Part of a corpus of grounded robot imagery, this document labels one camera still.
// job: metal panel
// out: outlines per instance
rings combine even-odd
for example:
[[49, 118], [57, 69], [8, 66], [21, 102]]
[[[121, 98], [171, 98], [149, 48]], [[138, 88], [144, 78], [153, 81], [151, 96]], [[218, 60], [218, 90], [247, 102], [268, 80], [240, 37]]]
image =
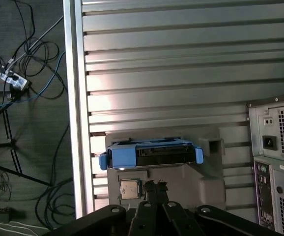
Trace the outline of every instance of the metal panel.
[[245, 209], [233, 209], [233, 210], [228, 210], [228, 212], [257, 223], [257, 218], [256, 218], [257, 212], [255, 207], [245, 208]]
[[[245, 103], [284, 93], [284, 1], [82, 3], [80, 91], [88, 94], [91, 155], [103, 151], [107, 133], [219, 127], [227, 205], [250, 209]], [[97, 157], [88, 160], [93, 174], [105, 173]]]
[[223, 165], [237, 165], [252, 163], [250, 147], [231, 147], [225, 149], [225, 155], [222, 157]]
[[226, 189], [226, 206], [240, 207], [256, 205], [255, 188], [233, 188]]
[[217, 24], [233, 24], [241, 21], [270, 21], [284, 18], [284, 4], [238, 6], [223, 8], [146, 11], [135, 13], [89, 15], [83, 18], [84, 31], [122, 30], [146, 27], [186, 26], [207, 27]]

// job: power supply unit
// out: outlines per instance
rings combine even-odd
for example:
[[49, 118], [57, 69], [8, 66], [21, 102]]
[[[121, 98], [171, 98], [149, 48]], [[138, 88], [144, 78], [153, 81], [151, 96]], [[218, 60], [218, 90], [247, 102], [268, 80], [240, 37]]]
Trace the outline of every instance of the power supply unit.
[[259, 224], [284, 234], [284, 161], [254, 157]]
[[253, 156], [284, 161], [284, 95], [248, 103]]

